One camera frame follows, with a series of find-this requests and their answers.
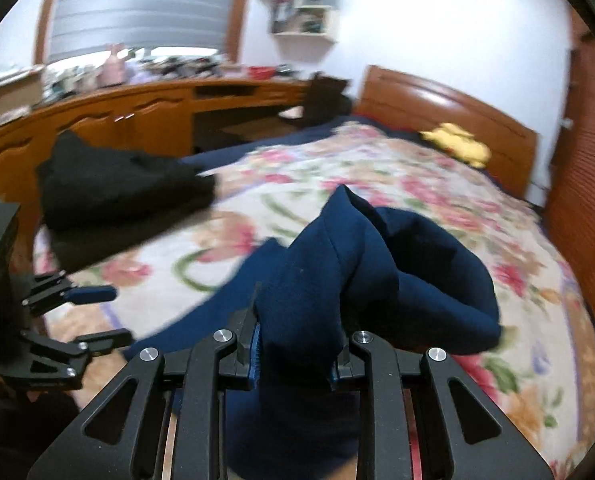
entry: bed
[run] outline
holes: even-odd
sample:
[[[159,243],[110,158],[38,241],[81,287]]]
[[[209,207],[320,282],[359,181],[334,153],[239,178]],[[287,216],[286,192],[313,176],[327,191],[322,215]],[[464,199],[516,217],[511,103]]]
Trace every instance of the bed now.
[[[421,144],[420,130],[457,123],[485,142],[489,174]],[[535,133],[436,82],[370,67],[354,115],[281,139],[192,157],[218,176],[217,200],[139,247],[76,272],[80,284],[113,283],[108,304],[66,304],[46,317],[61,340],[127,327],[157,332],[204,302],[264,239],[290,244],[331,192],[345,184],[374,206],[415,210],[485,263],[504,326],[501,345],[457,358],[563,479],[595,441],[595,331],[577,281],[522,200]],[[56,268],[46,232],[36,272]],[[84,406],[124,366],[97,358]],[[332,478],[354,478],[354,466]]]

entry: plush toy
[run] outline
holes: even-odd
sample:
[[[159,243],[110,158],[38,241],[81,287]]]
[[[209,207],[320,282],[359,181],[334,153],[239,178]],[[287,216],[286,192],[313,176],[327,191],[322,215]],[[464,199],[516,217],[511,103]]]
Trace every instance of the plush toy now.
[[[420,132],[425,140],[433,142],[439,149],[481,170],[491,158],[489,147],[473,138],[473,134],[456,124],[442,123],[432,132]]]

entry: metal screw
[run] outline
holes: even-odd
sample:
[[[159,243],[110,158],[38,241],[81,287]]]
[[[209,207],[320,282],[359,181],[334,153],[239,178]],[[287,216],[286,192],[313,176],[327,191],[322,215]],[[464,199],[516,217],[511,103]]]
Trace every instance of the metal screw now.
[[[218,341],[219,343],[225,343],[229,341],[233,337],[233,332],[231,332],[228,328],[221,328],[220,330],[216,330],[213,334],[213,339]]]
[[[429,357],[434,361],[444,361],[447,358],[447,353],[442,348],[429,349]]]
[[[140,359],[142,359],[143,361],[153,361],[154,359],[156,359],[156,357],[158,357],[158,355],[158,349],[149,346],[148,348],[145,348],[142,352],[140,352]]]
[[[367,332],[366,330],[360,330],[359,332],[353,334],[353,338],[356,340],[356,342],[366,345],[366,343],[373,341],[373,334]]]

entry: pink bottle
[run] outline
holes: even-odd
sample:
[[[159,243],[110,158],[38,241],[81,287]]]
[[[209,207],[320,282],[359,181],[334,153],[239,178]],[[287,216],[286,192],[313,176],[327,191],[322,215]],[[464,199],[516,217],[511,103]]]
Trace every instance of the pink bottle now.
[[[111,51],[111,55],[102,65],[100,85],[112,86],[122,84],[124,83],[124,60],[118,57],[118,53],[124,49],[124,45],[118,43],[107,45],[107,48]]]

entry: wooden window frame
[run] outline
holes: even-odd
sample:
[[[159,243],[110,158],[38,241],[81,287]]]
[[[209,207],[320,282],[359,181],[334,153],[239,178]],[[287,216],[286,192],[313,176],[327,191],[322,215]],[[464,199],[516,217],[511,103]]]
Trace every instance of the wooden window frame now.
[[[240,57],[240,39],[242,24],[244,23],[244,9],[247,0],[233,0],[226,29],[225,54],[232,63],[237,63]],[[49,40],[49,23],[53,15],[55,0],[43,0],[38,19],[35,37],[34,63],[44,64],[47,58],[47,41]]]

